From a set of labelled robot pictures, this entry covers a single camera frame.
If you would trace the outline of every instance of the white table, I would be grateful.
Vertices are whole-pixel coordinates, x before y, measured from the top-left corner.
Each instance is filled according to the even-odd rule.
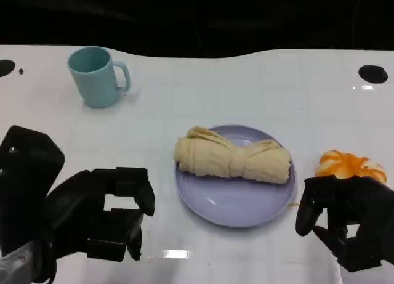
[[[0,139],[13,124],[50,135],[66,156],[56,184],[83,169],[146,167],[156,212],[143,222],[141,262],[128,255],[117,263],[74,254],[58,261],[56,284],[337,281],[330,252],[313,235],[296,234],[297,208],[264,227],[236,231],[185,209],[175,190],[172,151],[193,125],[244,124],[273,135],[290,151],[297,201],[303,180],[330,148],[370,156],[394,186],[393,53],[277,50],[208,60],[111,51],[129,67],[132,92],[113,107],[93,110],[82,105],[66,68],[75,49],[0,46],[0,58],[17,65],[0,78]],[[388,81],[363,81],[357,71],[365,64],[383,66]],[[108,197],[106,207],[112,206],[132,208],[134,202]],[[169,258],[186,254],[172,250],[187,250],[188,256]],[[385,266],[372,277],[390,272]]]

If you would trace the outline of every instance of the lavender plastic plate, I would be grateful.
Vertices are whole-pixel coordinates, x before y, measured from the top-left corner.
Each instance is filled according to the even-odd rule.
[[[236,145],[248,145],[268,134],[245,126],[217,126],[211,130]],[[291,202],[295,193],[295,172],[291,162],[285,184],[250,181],[243,178],[195,176],[175,165],[178,194],[196,214],[226,227],[253,227],[277,217]]]

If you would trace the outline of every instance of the mug handle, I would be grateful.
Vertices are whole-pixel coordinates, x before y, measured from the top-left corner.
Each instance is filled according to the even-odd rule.
[[[120,91],[128,91],[130,89],[130,74],[129,70],[127,69],[126,64],[120,61],[113,62],[114,67],[120,67],[124,73],[124,77],[126,78],[126,87],[118,87]]]

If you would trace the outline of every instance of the knotted towel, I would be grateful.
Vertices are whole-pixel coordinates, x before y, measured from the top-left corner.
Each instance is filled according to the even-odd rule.
[[[197,176],[238,177],[283,184],[289,178],[290,155],[274,140],[238,147],[214,131],[191,128],[175,146],[182,171]]]

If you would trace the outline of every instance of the bread roll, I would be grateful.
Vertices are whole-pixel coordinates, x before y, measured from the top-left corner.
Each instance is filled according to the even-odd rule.
[[[290,155],[274,140],[238,147],[214,131],[194,127],[175,146],[182,171],[197,176],[238,177],[283,184],[289,178]]]
[[[335,175],[345,179],[356,176],[369,176],[383,184],[386,184],[386,173],[381,165],[372,162],[369,158],[359,158],[351,153],[341,153],[337,150],[329,150],[320,158],[316,176]]]

